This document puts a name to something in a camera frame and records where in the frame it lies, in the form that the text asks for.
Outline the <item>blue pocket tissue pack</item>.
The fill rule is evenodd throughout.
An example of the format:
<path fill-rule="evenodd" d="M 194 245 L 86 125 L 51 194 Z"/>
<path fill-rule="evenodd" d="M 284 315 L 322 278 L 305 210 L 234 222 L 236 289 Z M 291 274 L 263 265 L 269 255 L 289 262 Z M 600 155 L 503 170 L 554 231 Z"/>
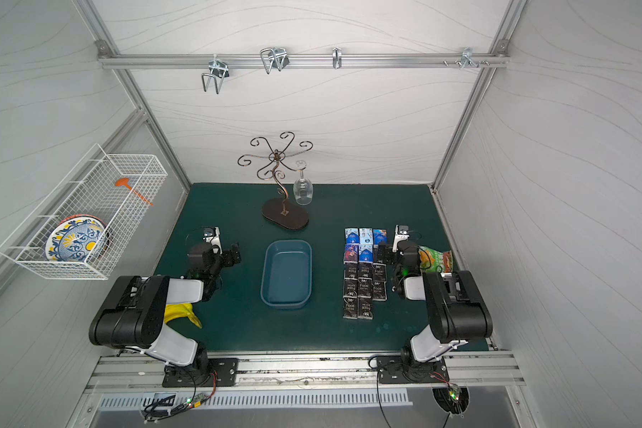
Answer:
<path fill-rule="evenodd" d="M 373 244 L 374 245 L 386 245 L 388 244 L 388 234 L 386 229 L 373 229 Z"/>

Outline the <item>dark blue tissue pack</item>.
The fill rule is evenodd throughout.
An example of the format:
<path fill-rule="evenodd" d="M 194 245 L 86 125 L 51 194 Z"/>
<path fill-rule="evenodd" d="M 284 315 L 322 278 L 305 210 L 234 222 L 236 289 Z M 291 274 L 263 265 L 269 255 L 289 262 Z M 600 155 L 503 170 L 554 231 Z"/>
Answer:
<path fill-rule="evenodd" d="M 343 262 L 358 263 L 359 252 L 360 246 L 358 244 L 346 244 L 346 246 L 344 246 Z"/>

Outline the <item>blue white tissue pack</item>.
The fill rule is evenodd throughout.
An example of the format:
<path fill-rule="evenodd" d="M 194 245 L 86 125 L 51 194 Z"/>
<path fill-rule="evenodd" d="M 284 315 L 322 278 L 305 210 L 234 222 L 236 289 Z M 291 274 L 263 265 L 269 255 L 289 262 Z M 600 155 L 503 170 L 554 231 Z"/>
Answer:
<path fill-rule="evenodd" d="M 360 244 L 360 231 L 358 228 L 345 228 L 344 235 L 346 244 Z"/>

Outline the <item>teal plastic storage box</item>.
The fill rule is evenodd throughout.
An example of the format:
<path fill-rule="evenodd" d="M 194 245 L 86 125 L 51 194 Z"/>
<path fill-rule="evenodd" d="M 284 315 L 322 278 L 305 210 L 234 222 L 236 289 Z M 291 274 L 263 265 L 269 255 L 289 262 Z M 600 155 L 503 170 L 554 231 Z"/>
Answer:
<path fill-rule="evenodd" d="M 278 240 L 265 252 L 260 299 L 275 310 L 299 310 L 312 293 L 312 249 L 303 240 Z"/>

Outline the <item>light blue tissue pack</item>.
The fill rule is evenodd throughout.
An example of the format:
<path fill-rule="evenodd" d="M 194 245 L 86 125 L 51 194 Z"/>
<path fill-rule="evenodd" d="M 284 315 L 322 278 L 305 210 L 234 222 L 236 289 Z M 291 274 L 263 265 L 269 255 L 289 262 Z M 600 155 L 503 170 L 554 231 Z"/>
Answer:
<path fill-rule="evenodd" d="M 360 228 L 358 230 L 358 238 L 360 245 L 374 245 L 374 234 L 372 228 Z"/>

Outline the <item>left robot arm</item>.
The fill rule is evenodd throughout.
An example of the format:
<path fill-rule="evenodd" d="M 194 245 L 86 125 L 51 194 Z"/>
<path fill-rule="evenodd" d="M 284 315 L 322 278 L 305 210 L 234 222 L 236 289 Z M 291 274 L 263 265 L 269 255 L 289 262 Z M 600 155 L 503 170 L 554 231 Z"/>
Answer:
<path fill-rule="evenodd" d="M 221 271 L 242 262 L 238 244 L 227 250 L 212 243 L 196 244 L 187 255 L 182 277 L 120 276 L 114 282 L 88 330 L 89 342 L 110 349 L 135 351 L 195 379 L 213 371 L 203 344 L 169 326 L 189 319 L 201 327 L 193 305 L 207 302 L 218 290 Z"/>

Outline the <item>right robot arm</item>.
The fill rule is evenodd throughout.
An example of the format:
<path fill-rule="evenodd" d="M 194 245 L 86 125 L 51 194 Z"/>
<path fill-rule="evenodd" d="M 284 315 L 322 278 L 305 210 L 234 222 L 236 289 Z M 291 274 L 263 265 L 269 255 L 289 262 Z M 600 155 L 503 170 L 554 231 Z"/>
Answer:
<path fill-rule="evenodd" d="M 404 364 L 417 367 L 440 362 L 452 351 L 490 349 L 490 311 L 473 274 L 454 268 L 452 253 L 407 239 L 378 244 L 373 254 L 376 267 L 393 267 L 393 292 L 426 307 L 426 326 L 402 348 Z"/>

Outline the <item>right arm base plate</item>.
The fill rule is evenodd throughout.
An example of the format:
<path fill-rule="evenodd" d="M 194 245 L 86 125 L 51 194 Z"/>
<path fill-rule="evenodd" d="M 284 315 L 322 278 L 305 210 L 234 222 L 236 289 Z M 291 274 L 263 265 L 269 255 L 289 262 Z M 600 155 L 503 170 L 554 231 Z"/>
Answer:
<path fill-rule="evenodd" d="M 441 361 L 416 363 L 399 356 L 376 355 L 368 365 L 376 371 L 380 384 L 449 384 L 447 367 Z"/>

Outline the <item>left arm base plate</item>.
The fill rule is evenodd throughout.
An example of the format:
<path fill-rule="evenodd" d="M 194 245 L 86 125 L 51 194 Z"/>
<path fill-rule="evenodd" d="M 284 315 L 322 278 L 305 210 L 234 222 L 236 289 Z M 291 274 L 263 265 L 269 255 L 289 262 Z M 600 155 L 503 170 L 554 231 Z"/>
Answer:
<path fill-rule="evenodd" d="M 238 358 L 208 358 L 187 367 L 167 366 L 162 387 L 193 388 L 203 386 L 233 387 L 240 360 Z"/>

